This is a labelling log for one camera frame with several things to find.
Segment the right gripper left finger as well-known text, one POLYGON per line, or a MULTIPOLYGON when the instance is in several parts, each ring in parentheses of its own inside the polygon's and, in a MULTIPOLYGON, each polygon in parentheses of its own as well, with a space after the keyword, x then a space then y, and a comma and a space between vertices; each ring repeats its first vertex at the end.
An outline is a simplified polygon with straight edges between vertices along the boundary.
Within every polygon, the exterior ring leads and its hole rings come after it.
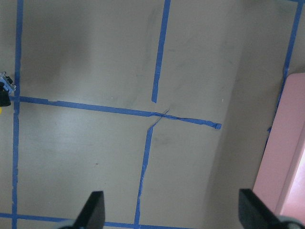
POLYGON ((102 229, 105 224, 105 205, 103 191, 90 194, 75 220, 58 224, 58 229, 102 229))

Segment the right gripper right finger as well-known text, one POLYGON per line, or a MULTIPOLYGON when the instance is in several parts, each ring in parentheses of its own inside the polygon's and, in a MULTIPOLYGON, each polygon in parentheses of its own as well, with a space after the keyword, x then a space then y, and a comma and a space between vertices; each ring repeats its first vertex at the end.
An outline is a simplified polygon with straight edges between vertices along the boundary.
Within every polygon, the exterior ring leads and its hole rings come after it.
POLYGON ((303 229, 290 217, 276 216, 251 190, 242 188, 238 197, 238 218, 244 229, 303 229))

